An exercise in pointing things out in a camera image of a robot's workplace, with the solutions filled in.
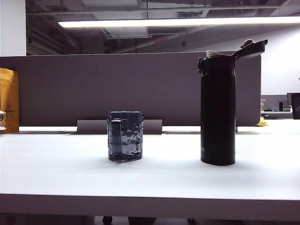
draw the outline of fluorescent light fixture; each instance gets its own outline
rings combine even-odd
[[[202,18],[202,19],[153,19],[153,20],[99,20],[59,22],[65,28],[82,27],[189,27],[200,25],[300,23],[300,16]]]

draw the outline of brown paper bag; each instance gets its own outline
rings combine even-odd
[[[0,110],[6,112],[6,129],[0,134],[19,131],[19,78],[10,69],[0,68]]]

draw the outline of chair wheel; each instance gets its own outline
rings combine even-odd
[[[112,224],[113,218],[112,217],[103,217],[102,222],[104,225]]]
[[[189,219],[187,219],[187,221],[188,221],[189,224],[194,224],[195,223],[195,219],[190,219],[189,218]]]

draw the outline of glass cup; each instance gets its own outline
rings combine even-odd
[[[128,162],[142,158],[142,112],[109,112],[107,117],[108,159]]]

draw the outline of gray partition panel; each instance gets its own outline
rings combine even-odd
[[[164,126],[197,126],[200,56],[205,53],[0,57],[0,67],[19,72],[21,126],[76,126],[120,110],[142,111]],[[236,75],[236,124],[253,126],[260,118],[261,57],[237,61]]]

